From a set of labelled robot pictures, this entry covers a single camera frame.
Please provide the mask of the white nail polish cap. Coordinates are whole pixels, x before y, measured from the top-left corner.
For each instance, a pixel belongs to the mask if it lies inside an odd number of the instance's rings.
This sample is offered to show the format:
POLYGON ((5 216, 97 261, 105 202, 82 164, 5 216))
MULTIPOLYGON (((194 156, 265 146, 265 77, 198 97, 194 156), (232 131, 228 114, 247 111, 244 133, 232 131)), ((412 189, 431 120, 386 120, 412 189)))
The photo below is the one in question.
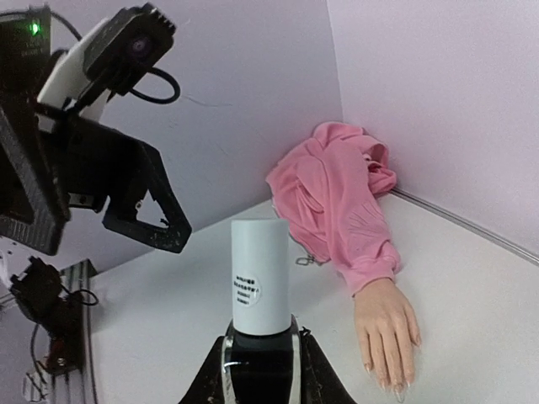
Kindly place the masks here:
POLYGON ((289 224, 283 219, 232 222, 232 324, 255 337, 286 331, 289 304, 289 224))

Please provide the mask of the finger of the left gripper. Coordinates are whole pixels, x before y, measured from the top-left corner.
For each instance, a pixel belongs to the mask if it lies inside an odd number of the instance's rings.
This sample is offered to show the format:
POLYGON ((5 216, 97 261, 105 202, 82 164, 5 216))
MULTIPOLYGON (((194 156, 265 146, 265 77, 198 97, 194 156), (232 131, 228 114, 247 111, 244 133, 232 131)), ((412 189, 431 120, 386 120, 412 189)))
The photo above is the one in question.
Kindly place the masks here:
POLYGON ((151 248, 181 253, 192 227, 157 149, 133 143, 115 164, 114 175, 104 227, 151 248))

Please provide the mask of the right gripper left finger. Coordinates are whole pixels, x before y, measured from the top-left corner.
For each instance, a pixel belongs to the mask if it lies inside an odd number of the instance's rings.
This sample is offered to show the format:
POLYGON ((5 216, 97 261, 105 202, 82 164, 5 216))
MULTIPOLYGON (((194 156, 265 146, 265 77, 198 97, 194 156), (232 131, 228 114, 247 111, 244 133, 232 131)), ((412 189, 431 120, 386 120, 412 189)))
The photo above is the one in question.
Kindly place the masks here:
POLYGON ((235 404, 231 361, 233 339, 219 337, 179 404, 235 404))

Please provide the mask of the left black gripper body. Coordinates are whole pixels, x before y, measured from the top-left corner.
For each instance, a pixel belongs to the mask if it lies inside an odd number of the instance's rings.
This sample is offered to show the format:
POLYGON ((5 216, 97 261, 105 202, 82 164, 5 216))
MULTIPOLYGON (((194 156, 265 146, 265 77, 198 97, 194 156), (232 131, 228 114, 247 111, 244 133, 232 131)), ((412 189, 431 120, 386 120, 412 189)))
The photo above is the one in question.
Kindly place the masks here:
POLYGON ((57 254, 71 209, 109 204, 115 164, 139 141, 91 120, 43 108, 40 129, 26 100, 1 102, 1 234, 37 252, 57 254))

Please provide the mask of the black nail polish bottle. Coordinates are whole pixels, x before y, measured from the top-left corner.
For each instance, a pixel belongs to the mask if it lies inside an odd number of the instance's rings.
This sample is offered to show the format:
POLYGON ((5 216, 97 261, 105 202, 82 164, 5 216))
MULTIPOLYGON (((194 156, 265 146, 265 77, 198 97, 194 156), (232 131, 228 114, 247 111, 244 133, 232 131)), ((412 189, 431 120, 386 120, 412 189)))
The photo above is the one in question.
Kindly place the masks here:
POLYGON ((241 333, 229 325, 221 346, 225 403, 302 402, 301 337, 295 318, 284 332, 241 333))

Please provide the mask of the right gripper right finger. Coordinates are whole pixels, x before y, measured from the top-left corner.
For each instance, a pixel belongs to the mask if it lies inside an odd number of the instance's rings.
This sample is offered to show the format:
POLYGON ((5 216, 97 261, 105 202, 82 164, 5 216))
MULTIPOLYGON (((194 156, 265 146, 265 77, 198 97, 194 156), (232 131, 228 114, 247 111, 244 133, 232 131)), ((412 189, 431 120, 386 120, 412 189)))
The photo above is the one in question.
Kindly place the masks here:
POLYGON ((355 404, 312 332, 294 326, 294 402, 355 404))

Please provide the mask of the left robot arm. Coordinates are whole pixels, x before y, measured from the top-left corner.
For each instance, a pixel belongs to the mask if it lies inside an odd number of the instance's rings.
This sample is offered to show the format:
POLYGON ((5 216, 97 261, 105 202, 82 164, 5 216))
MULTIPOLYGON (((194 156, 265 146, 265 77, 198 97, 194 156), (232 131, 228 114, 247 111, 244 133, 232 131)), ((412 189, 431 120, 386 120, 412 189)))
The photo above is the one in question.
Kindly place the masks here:
POLYGON ((158 150, 100 123, 105 105, 148 74, 179 97, 178 82, 157 68, 174 23, 150 3, 122 8, 72 48, 52 50, 55 18, 47 6, 1 15, 1 234, 25 247, 10 291, 51 340, 38 375, 84 364, 84 292, 66 290, 44 261, 58 252, 72 209, 102 213, 106 229, 171 253, 192 232, 158 150))

